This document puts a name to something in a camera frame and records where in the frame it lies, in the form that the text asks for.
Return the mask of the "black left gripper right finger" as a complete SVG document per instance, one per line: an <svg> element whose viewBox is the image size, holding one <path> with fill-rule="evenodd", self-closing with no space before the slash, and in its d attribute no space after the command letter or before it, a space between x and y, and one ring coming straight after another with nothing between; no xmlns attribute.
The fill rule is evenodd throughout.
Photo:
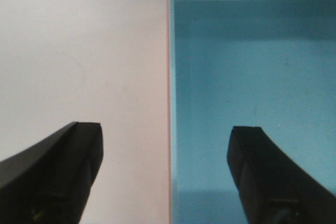
<svg viewBox="0 0 336 224"><path fill-rule="evenodd" d="M262 128L233 127L227 163L248 223L335 223L335 195Z"/></svg>

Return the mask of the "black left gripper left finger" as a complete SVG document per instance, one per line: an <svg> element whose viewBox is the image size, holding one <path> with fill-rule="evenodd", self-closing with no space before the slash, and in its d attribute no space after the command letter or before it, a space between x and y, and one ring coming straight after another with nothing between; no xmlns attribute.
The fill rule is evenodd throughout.
<svg viewBox="0 0 336 224"><path fill-rule="evenodd" d="M71 122L1 161L1 223L79 223L102 159L101 125Z"/></svg>

